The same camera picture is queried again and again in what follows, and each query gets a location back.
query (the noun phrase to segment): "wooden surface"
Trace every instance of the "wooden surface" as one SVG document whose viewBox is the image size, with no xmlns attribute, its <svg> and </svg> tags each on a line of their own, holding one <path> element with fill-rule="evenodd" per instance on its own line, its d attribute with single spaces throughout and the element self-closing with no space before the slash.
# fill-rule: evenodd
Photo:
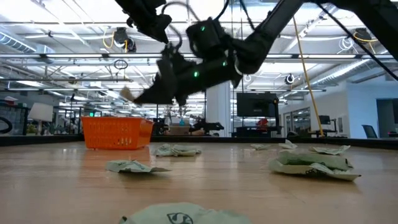
<svg viewBox="0 0 398 224">
<path fill-rule="evenodd" d="M 267 162 L 277 145 L 268 151 L 248 144 L 192 145 L 202 155 L 88 151 L 83 142 L 0 147 L 0 223 L 117 223 L 167 202 L 234 210 L 262 224 L 397 223 L 398 151 L 351 148 L 346 156 L 363 175 L 351 183 L 270 173 Z M 172 171 L 106 172 L 106 161 L 114 159 L 139 159 Z"/>
</svg>

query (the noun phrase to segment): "computer monitor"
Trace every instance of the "computer monitor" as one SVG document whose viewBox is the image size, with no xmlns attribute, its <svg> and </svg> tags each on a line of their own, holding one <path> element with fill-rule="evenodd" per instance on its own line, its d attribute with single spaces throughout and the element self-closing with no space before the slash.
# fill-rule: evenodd
<svg viewBox="0 0 398 224">
<path fill-rule="evenodd" d="M 275 117 L 276 94 L 272 93 L 237 93 L 237 115 L 241 117 Z"/>
<path fill-rule="evenodd" d="M 321 124 L 330 124 L 330 117 L 327 115 L 319 115 L 319 121 Z"/>
</svg>

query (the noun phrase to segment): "office chair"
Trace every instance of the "office chair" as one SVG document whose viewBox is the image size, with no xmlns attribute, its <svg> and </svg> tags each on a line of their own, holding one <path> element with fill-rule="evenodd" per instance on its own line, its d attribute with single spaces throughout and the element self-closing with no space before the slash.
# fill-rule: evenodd
<svg viewBox="0 0 398 224">
<path fill-rule="evenodd" d="M 362 124 L 363 130 L 365 131 L 366 137 L 369 139 L 371 138 L 378 138 L 376 132 L 374 131 L 371 125 Z"/>
</svg>

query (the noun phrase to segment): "orange plastic basket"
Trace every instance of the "orange plastic basket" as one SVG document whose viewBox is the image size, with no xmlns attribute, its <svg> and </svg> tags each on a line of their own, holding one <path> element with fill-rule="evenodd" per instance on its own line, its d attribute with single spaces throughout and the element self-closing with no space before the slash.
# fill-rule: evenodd
<svg viewBox="0 0 398 224">
<path fill-rule="evenodd" d="M 154 123 L 142 118 L 82 117 L 89 149 L 138 149 L 150 143 Z"/>
</svg>

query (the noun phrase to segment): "yellow cable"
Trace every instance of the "yellow cable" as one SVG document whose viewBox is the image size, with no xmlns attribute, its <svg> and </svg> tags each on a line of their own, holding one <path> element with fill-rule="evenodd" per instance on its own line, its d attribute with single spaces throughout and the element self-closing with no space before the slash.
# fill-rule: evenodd
<svg viewBox="0 0 398 224">
<path fill-rule="evenodd" d="M 124 41 L 124 53 L 127 53 L 127 41 Z"/>
<path fill-rule="evenodd" d="M 374 39 L 374 40 L 365 40 L 365 39 L 361 39 L 361 38 L 357 37 L 356 34 L 357 34 L 357 32 L 355 32 L 355 33 L 353 34 L 353 36 L 355 37 L 355 39 L 360 40 L 360 41 L 363 41 L 363 42 L 376 42 L 376 41 L 379 41 L 379 40 L 377 40 L 377 39 Z"/>
<path fill-rule="evenodd" d="M 324 135 L 323 135 L 323 130 L 322 130 L 321 121 L 320 121 L 319 115 L 318 115 L 317 104 L 315 103 L 315 99 L 314 99 L 314 97 L 313 97 L 313 93 L 312 93 L 312 89 L 311 89 L 310 80 L 308 79 L 308 75 L 307 75 L 307 69 L 305 68 L 304 57 L 303 57 L 303 50 L 302 50 L 302 48 L 301 48 L 301 42 L 300 42 L 299 32 L 298 32 L 298 30 L 297 30 L 296 19 L 295 19 L 294 17 L 293 17 L 293 22 L 294 22 L 294 29 L 295 29 L 295 32 L 296 32 L 296 38 L 297 38 L 298 49 L 299 49 L 299 51 L 300 51 L 301 62 L 302 62 L 302 64 L 303 64 L 304 75 L 305 75 L 305 81 L 307 81 L 308 90 L 310 91 L 310 95 L 311 95 L 311 100 L 312 100 L 313 108 L 314 108 L 314 110 L 315 110 L 315 114 L 316 114 L 317 120 L 318 120 L 319 131 L 321 132 L 321 136 L 324 136 Z"/>
<path fill-rule="evenodd" d="M 114 31 L 112 32 L 112 42 L 111 42 L 111 45 L 110 45 L 110 46 L 108 46 L 108 45 L 106 44 L 106 42 L 105 42 L 105 33 L 106 33 L 106 31 L 104 32 L 104 37 L 102 38 L 102 43 L 104 43 L 104 46 L 105 46 L 107 49 L 110 49 L 110 48 L 113 47 Z"/>
<path fill-rule="evenodd" d="M 373 46 L 372 46 L 372 43 L 369 43 L 369 46 L 371 47 L 373 53 L 376 54 L 376 51 L 374 51 L 374 48 L 373 48 Z"/>
</svg>

